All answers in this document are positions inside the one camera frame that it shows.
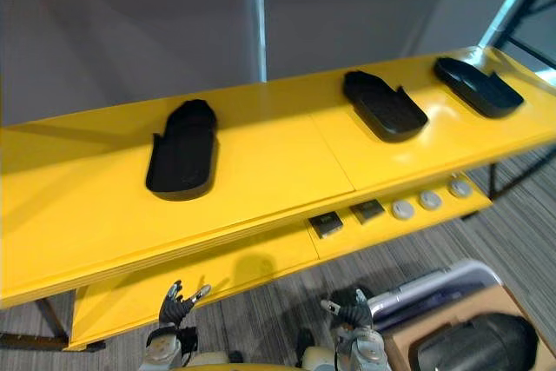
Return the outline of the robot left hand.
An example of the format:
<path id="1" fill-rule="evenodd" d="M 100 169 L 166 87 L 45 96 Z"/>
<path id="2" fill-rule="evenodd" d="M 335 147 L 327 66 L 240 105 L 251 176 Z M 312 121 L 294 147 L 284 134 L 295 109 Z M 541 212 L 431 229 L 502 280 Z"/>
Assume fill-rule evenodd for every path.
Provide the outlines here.
<path id="1" fill-rule="evenodd" d="M 209 284 L 202 285 L 187 299 L 183 297 L 182 289 L 181 280 L 175 281 L 170 286 L 159 311 L 158 321 L 160 324 L 174 325 L 179 328 L 196 303 L 210 293 L 212 286 Z"/>

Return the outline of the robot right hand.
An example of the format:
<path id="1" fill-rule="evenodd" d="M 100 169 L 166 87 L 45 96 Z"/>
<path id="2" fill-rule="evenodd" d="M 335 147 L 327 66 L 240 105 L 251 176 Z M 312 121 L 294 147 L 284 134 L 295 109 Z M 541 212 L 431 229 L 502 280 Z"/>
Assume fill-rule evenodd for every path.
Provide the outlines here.
<path id="1" fill-rule="evenodd" d="M 368 306 L 367 288 L 346 287 L 334 290 L 321 300 L 321 307 L 332 315 L 330 329 L 345 326 L 348 329 L 373 326 L 373 316 Z"/>

